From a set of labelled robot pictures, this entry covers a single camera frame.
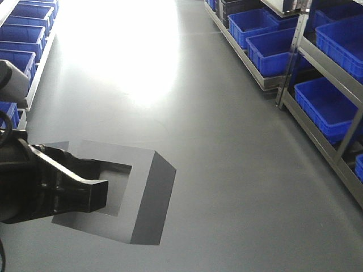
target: shelf rack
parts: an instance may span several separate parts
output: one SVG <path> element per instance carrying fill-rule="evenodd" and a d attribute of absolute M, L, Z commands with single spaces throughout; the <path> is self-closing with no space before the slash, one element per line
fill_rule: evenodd
<path fill-rule="evenodd" d="M 32 106 L 33 101 L 34 101 L 34 97 L 35 97 L 36 91 L 38 89 L 40 79 L 41 79 L 41 76 L 42 76 L 43 71 L 44 71 L 45 64 L 46 64 L 46 62 L 48 60 L 50 49 L 52 48 L 54 38 L 55 38 L 56 33 L 57 33 L 57 26 L 58 26 L 58 22 L 57 22 L 57 20 L 55 20 L 54 25 L 52 27 L 52 30 L 50 31 L 50 34 L 47 37 L 47 44 L 46 44 L 46 46 L 44 48 L 43 54 L 41 55 L 41 59 L 40 59 L 40 62 L 38 64 L 38 67 L 36 69 L 36 73 L 35 73 L 35 76 L 33 78 L 32 85 L 31 85 L 31 87 L 29 89 L 28 96 L 25 98 L 24 103 L 21 103 L 21 105 L 20 105 L 22 108 L 26 109 L 27 112 L 29 112 L 31 110 L 31 106 Z"/>
<path fill-rule="evenodd" d="M 3 0 L 0 3 L 0 27 L 4 24 L 18 2 L 19 0 Z"/>
<path fill-rule="evenodd" d="M 273 10 L 278 16 L 280 16 L 281 18 L 284 17 L 290 17 L 290 16 L 294 16 L 300 13 L 300 9 L 297 10 L 289 10 L 286 12 L 281 12 L 279 9 L 277 9 L 274 5 L 272 5 L 270 3 L 270 1 L 268 0 L 261 0 L 261 2 L 263 2 L 266 6 L 268 6 L 271 10 Z"/>
<path fill-rule="evenodd" d="M 293 78 L 296 73 L 296 65 L 299 55 L 292 54 L 287 72 L 284 76 L 281 86 L 278 89 L 276 103 L 278 107 L 286 107 L 301 128 L 309 136 L 320 153 L 328 161 L 332 169 L 340 177 L 344 185 L 353 195 L 357 203 L 363 208 L 363 184 L 354 173 L 354 161 L 349 161 L 348 157 L 349 143 L 353 139 L 357 128 L 363 124 L 363 85 L 349 75 L 330 57 L 319 50 L 313 42 L 304 36 L 309 15 L 314 12 L 314 7 L 319 0 L 313 0 L 308 3 L 306 9 L 302 10 L 299 16 L 299 22 L 296 28 L 296 39 L 292 43 L 291 53 L 299 52 L 304 56 L 324 77 L 326 77 L 338 90 L 340 90 L 357 108 L 358 111 L 353 122 L 345 135 L 343 141 L 337 146 L 333 146 L 325 138 L 322 132 L 317 128 L 308 115 L 296 102 L 293 95 Z"/>
<path fill-rule="evenodd" d="M 252 61 L 248 58 L 247 52 L 244 51 L 239 44 L 235 41 L 232 35 L 229 33 L 228 29 L 223 25 L 221 20 L 217 17 L 216 13 L 210 8 L 210 6 L 204 2 L 205 9 L 207 10 L 210 17 L 216 23 L 217 27 L 221 30 L 223 35 L 226 37 L 227 41 L 235 50 L 238 57 L 242 60 L 246 68 L 250 71 L 252 76 L 257 81 L 258 85 L 263 91 L 270 91 L 277 89 L 280 85 L 283 76 L 274 76 L 270 78 L 264 78 L 260 72 L 257 70 L 256 66 L 252 63 Z"/>
<path fill-rule="evenodd" d="M 6 19 L 9 17 L 15 6 L 18 4 L 19 0 L 3 0 L 0 3 L 0 27 L 4 24 Z M 45 64 L 48 60 L 50 49 L 52 48 L 54 38 L 56 36 L 57 32 L 57 21 L 54 22 L 54 25 L 52 27 L 52 30 L 47 37 L 47 44 L 44 48 L 43 54 L 41 56 L 41 60 L 37 65 L 37 70 L 35 73 L 35 76 L 33 78 L 32 85 L 29 89 L 28 96 L 24 99 L 24 102 L 18 104 L 19 110 L 22 112 L 22 117 L 20 119 L 20 123 L 18 126 L 18 129 L 25 129 L 26 128 L 26 116 L 27 112 L 30 111 L 36 91 L 38 89 L 41 76 L 44 71 Z"/>

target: black cable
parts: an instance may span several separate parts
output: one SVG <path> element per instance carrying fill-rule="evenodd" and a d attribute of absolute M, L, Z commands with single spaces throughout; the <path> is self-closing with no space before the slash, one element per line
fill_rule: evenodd
<path fill-rule="evenodd" d="M 0 239 L 1 272 L 5 272 L 5 250 Z"/>
<path fill-rule="evenodd" d="M 3 119 L 6 124 L 5 132 L 2 135 L 0 135 L 0 147 L 2 147 L 6 143 L 6 141 L 9 139 L 9 137 L 11 136 L 12 121 L 11 121 L 10 117 L 5 112 L 2 112 L 1 110 L 0 110 L 0 119 Z"/>

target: epoxy floor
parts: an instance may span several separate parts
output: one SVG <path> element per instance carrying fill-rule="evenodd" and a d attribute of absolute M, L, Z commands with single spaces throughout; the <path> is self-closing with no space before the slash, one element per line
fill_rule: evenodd
<path fill-rule="evenodd" d="M 177 176 L 160 246 L 1 225 L 8 272 L 362 271 L 361 209 L 203 0 L 61 4 L 30 142 L 150 148 Z"/>

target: storage bin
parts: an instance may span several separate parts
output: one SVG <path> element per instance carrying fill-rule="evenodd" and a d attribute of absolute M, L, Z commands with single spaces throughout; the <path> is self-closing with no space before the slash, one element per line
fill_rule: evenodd
<path fill-rule="evenodd" d="M 45 27 L 45 35 L 49 36 L 53 26 L 53 10 L 52 7 L 18 4 L 6 19 L 5 23 Z"/>
<path fill-rule="evenodd" d="M 278 29 L 278 24 L 262 8 L 229 15 L 229 22 L 229 32 L 242 49 L 247 48 L 246 38 Z"/>
<path fill-rule="evenodd" d="M 354 17 L 363 14 L 363 6 L 356 3 L 326 7 L 315 12 L 314 28 L 325 24 L 330 24 L 338 20 Z"/>
<path fill-rule="evenodd" d="M 256 0 L 220 0 L 221 10 L 219 10 L 218 0 L 216 4 L 216 10 L 218 10 L 219 18 L 223 21 L 223 25 L 229 28 L 228 15 L 240 13 L 242 11 L 260 9 L 264 7 L 264 3 Z"/>
<path fill-rule="evenodd" d="M 252 36 L 246 39 L 248 57 L 263 77 L 282 75 L 288 64 L 295 28 Z M 312 66 L 302 57 L 299 68 Z"/>
<path fill-rule="evenodd" d="M 356 157 L 356 175 L 363 182 L 363 154 Z"/>
<path fill-rule="evenodd" d="M 14 64 L 29 79 L 29 87 L 35 76 L 35 53 L 25 51 L 0 50 L 0 60 L 7 60 Z"/>
<path fill-rule="evenodd" d="M 4 24 L 0 28 L 0 49 L 34 52 L 39 62 L 45 47 L 45 28 Z"/>
<path fill-rule="evenodd" d="M 206 0 L 206 2 L 208 3 L 208 5 L 212 10 L 214 11 L 216 10 L 216 3 L 214 2 L 214 0 Z"/>
<path fill-rule="evenodd" d="M 18 127 L 20 120 L 18 107 L 16 106 L 16 103 L 0 101 L 0 111 L 5 112 L 10 117 L 10 119 L 12 120 L 12 126 L 14 129 L 16 129 Z M 0 127 L 2 127 L 3 129 L 6 127 L 4 120 L 1 118 L 0 118 Z"/>
<path fill-rule="evenodd" d="M 343 140 L 357 112 L 349 99 L 326 78 L 297 84 L 295 93 L 297 103 L 332 145 Z"/>
<path fill-rule="evenodd" d="M 51 2 L 40 2 L 40 1 L 28 1 L 28 0 L 21 0 L 19 1 L 19 4 L 25 4 L 25 5 L 32 5 L 32 6 L 42 6 L 42 7 L 52 7 L 54 8 L 52 12 L 52 20 L 54 20 L 57 17 L 57 4 L 51 3 Z"/>
<path fill-rule="evenodd" d="M 288 28 L 295 28 L 297 25 L 297 20 L 299 19 L 298 16 L 292 16 L 292 17 L 286 17 L 281 18 L 278 16 L 273 10 L 271 10 L 269 7 L 264 8 L 265 11 L 267 11 L 267 14 L 276 22 L 278 23 L 278 29 L 288 29 Z"/>
<path fill-rule="evenodd" d="M 363 83 L 363 15 L 316 28 L 316 45 Z"/>
<path fill-rule="evenodd" d="M 21 2 L 38 2 L 39 6 L 53 7 L 54 8 L 54 18 L 56 18 L 59 11 L 59 0 L 21 0 Z"/>

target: metal shelf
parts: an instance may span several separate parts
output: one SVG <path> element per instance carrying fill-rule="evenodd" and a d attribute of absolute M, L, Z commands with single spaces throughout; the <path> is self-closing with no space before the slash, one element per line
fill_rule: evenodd
<path fill-rule="evenodd" d="M 358 4 L 363 5 L 363 0 L 353 0 L 354 2 L 357 2 Z"/>
<path fill-rule="evenodd" d="M 363 105 L 363 85 L 349 75 L 330 57 L 320 51 L 307 38 L 303 38 L 299 52 L 335 87 L 337 87 L 357 107 Z"/>
<path fill-rule="evenodd" d="M 28 96 L 26 97 L 24 102 L 19 105 L 19 107 L 25 108 L 27 111 L 30 111 L 31 106 L 33 104 L 35 93 L 36 93 L 36 91 L 38 89 L 40 79 L 41 79 L 41 76 L 43 74 L 44 67 L 45 67 L 45 64 L 46 64 L 48 56 L 49 56 L 50 49 L 52 48 L 54 38 L 56 36 L 57 25 L 58 25 L 58 23 L 57 23 L 57 21 L 55 21 L 54 25 L 53 25 L 53 28 L 52 28 L 52 30 L 51 30 L 48 38 L 47 38 L 47 44 L 46 44 L 46 46 L 44 48 L 43 55 L 41 56 L 41 59 L 40 59 L 39 65 L 37 67 L 37 70 L 36 70 L 32 85 L 31 85 L 31 87 L 29 89 Z"/>
<path fill-rule="evenodd" d="M 17 129 L 25 130 L 25 128 L 27 127 L 27 112 L 25 109 L 19 109 L 19 111 L 22 112 L 22 116 L 20 118 Z"/>
<path fill-rule="evenodd" d="M 232 35 L 229 33 L 228 29 L 225 28 L 221 20 L 217 17 L 217 15 L 214 13 L 214 11 L 210 8 L 210 6 L 204 2 L 205 9 L 207 10 L 210 17 L 214 20 L 218 28 L 221 30 L 223 35 L 226 37 L 227 41 L 231 44 L 239 58 L 242 60 L 244 65 L 247 67 L 247 69 L 250 71 L 252 76 L 257 81 L 258 85 L 261 87 L 263 91 L 269 91 L 276 89 L 281 80 L 282 76 L 276 76 L 271 78 L 264 78 L 260 74 L 260 72 L 257 70 L 256 66 L 252 63 L 252 61 L 248 58 L 246 52 L 239 46 L 239 44 L 234 40 Z"/>
<path fill-rule="evenodd" d="M 4 0 L 0 4 L 0 27 L 11 14 L 14 7 L 18 4 L 19 0 Z"/>
<path fill-rule="evenodd" d="M 278 8 L 276 8 L 274 5 L 272 5 L 269 1 L 261 0 L 261 2 L 263 2 L 271 10 L 273 10 L 281 18 L 294 16 L 294 15 L 297 15 L 297 14 L 300 13 L 300 9 L 299 10 L 289 10 L 289 11 L 286 11 L 286 12 L 281 12 Z"/>
<path fill-rule="evenodd" d="M 335 161 L 338 151 L 336 151 L 329 141 L 326 140 L 325 136 L 297 104 L 289 92 L 284 92 L 282 94 L 282 101 L 296 121 L 300 124 L 301 128 L 315 144 L 320 153 L 325 157 L 326 161 L 340 177 L 358 204 L 363 208 L 362 182 L 357 178 L 355 173 L 342 158 L 340 158 L 338 162 Z"/>

